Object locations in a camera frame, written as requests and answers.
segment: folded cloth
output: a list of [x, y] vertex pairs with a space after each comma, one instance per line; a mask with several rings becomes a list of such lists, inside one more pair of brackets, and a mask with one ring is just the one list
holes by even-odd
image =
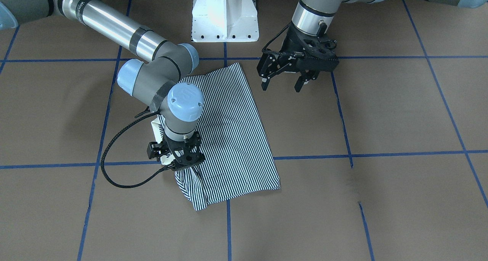
[[[185, 77], [204, 93], [204, 111], [197, 125], [205, 161], [175, 172], [176, 182], [195, 210], [260, 190], [280, 188], [263, 124], [239, 63], [207, 75]], [[164, 118], [152, 122], [162, 140]], [[162, 157], [167, 164], [173, 157]]]

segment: white bracket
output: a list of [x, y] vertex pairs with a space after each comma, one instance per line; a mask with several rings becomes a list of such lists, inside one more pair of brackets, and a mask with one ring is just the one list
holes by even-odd
[[259, 39], [256, 0], [193, 0], [194, 42], [255, 42]]

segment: floor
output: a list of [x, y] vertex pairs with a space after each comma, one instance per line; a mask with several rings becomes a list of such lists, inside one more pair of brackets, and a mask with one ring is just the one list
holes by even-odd
[[[190, 40], [192, 0], [103, 1]], [[282, 181], [200, 212], [171, 172], [130, 190], [99, 172], [144, 109], [113, 84], [128, 51], [61, 17], [1, 31], [0, 259], [487, 260], [488, 5], [344, 4], [333, 75], [262, 91], [261, 48], [297, 1], [258, 0], [258, 42], [195, 44], [195, 74], [241, 63]], [[147, 123], [115, 144], [116, 181], [159, 168], [151, 140]]]

